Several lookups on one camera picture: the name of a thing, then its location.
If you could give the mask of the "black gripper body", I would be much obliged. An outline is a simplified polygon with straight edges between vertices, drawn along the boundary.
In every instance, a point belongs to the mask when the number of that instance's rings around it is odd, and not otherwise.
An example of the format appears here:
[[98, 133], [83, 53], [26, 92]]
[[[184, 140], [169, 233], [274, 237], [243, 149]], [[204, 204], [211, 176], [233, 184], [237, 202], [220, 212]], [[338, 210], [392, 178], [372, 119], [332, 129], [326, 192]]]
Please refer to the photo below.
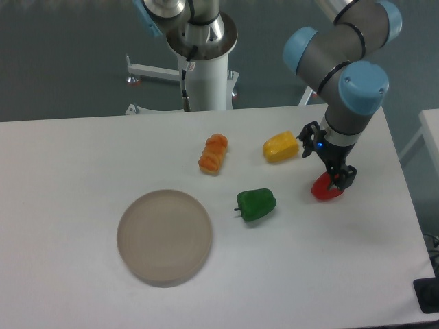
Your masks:
[[341, 171], [347, 168], [346, 157], [355, 145], [339, 146], [321, 138], [314, 143], [315, 152], [323, 161], [327, 171]]

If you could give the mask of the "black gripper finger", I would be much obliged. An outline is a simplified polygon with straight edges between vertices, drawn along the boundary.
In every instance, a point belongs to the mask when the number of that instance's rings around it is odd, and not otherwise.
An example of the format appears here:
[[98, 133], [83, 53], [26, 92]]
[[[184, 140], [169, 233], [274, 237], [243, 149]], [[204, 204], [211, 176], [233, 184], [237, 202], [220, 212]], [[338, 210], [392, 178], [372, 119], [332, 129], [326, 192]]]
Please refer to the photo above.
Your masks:
[[310, 156], [317, 151], [317, 144], [320, 141], [321, 129], [317, 121], [306, 124], [296, 137], [302, 143], [302, 158]]
[[327, 174], [329, 175], [328, 190], [337, 189], [344, 191], [349, 188], [355, 180], [357, 170], [351, 165], [347, 165], [344, 162], [327, 165]]

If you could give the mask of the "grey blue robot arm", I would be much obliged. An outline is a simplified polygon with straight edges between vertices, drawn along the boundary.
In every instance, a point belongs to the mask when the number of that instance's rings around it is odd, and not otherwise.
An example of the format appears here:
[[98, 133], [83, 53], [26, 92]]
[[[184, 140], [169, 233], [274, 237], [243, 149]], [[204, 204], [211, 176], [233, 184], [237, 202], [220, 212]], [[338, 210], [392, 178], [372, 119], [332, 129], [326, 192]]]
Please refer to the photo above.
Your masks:
[[[297, 30], [285, 43], [283, 61], [327, 104], [321, 122], [299, 134], [303, 156], [317, 154], [326, 172], [314, 189], [342, 192], [356, 168], [346, 163], [389, 88], [388, 76], [365, 57], [394, 40], [402, 28], [399, 9], [389, 1], [320, 1], [333, 29], [321, 34]], [[228, 56], [237, 28], [218, 1], [135, 1], [146, 30], [166, 37], [178, 59], [177, 79], [187, 112], [225, 110], [230, 98]]]

